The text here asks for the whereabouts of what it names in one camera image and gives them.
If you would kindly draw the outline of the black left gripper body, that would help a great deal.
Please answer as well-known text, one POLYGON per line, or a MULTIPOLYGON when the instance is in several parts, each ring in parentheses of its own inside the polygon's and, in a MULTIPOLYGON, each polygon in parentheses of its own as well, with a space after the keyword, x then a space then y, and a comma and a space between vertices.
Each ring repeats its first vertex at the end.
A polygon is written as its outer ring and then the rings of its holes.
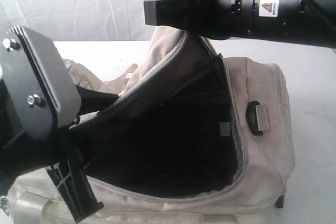
POLYGON ((55 163, 57 135, 73 124, 71 78, 52 82, 1 81, 1 175, 21 174, 55 163))

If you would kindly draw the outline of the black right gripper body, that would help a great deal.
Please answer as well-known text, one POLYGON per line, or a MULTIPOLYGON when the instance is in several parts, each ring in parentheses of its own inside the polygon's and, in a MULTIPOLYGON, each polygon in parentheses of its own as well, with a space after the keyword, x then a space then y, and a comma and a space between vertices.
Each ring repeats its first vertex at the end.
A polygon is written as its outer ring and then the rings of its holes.
POLYGON ((183 29, 215 40, 262 39, 259 0, 183 0, 183 29))

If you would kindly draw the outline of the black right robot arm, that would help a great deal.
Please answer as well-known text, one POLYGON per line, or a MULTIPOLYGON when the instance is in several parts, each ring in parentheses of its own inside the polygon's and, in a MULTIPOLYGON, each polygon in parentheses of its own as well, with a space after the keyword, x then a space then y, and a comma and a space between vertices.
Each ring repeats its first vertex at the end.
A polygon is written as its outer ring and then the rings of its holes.
POLYGON ((144 18, 213 40, 335 47, 335 0, 148 0, 144 18))

